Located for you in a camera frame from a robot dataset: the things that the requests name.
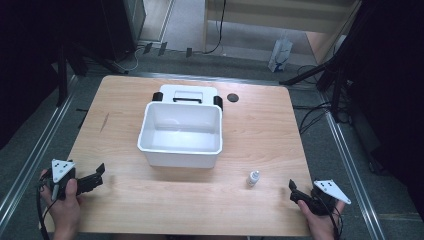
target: bin handle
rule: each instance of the bin handle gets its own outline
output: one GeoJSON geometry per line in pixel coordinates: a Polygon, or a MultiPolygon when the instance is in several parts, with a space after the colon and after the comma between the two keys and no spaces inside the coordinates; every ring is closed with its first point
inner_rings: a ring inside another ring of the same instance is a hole
{"type": "Polygon", "coordinates": [[[174,102],[177,102],[177,101],[193,101],[193,102],[199,102],[200,104],[202,103],[202,99],[199,99],[199,98],[173,98],[172,100],[174,100],[174,102]]]}

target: black handle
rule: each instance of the black handle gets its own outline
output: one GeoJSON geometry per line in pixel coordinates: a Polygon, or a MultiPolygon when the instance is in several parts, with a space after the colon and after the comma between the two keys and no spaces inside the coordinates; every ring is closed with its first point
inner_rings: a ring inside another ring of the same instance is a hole
{"type": "Polygon", "coordinates": [[[193,102],[202,103],[202,99],[199,99],[199,98],[173,98],[172,100],[174,100],[174,102],[177,102],[177,101],[193,101],[193,102]]]}
{"type": "Polygon", "coordinates": [[[220,96],[213,97],[213,104],[221,108],[224,111],[224,105],[222,104],[222,98],[220,96]]]}
{"type": "Polygon", "coordinates": [[[153,93],[152,101],[162,102],[162,99],[163,99],[163,93],[161,93],[161,92],[155,92],[155,93],[153,93]]]}

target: black circular hole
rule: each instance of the black circular hole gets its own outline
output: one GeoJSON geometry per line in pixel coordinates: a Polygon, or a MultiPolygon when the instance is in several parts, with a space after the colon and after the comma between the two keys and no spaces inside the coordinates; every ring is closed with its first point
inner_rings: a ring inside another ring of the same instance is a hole
{"type": "Polygon", "coordinates": [[[239,100],[239,97],[235,93],[230,93],[227,95],[227,99],[230,102],[237,102],[239,100]]]}

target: wrist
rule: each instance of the wrist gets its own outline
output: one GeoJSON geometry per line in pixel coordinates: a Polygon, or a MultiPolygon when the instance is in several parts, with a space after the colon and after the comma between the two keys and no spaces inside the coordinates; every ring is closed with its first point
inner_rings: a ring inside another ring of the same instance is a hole
{"type": "Polygon", "coordinates": [[[54,240],[73,240],[77,236],[77,228],[68,227],[68,228],[58,228],[54,232],[54,240]]]}
{"type": "Polygon", "coordinates": [[[335,236],[328,232],[312,233],[312,239],[314,240],[335,240],[335,236]]]}

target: white bottle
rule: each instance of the white bottle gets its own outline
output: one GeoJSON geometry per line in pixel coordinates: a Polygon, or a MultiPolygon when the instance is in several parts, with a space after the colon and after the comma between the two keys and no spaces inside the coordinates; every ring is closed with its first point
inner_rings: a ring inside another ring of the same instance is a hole
{"type": "Polygon", "coordinates": [[[253,171],[249,174],[249,177],[247,178],[247,184],[249,186],[253,187],[259,180],[259,171],[253,171]]]}

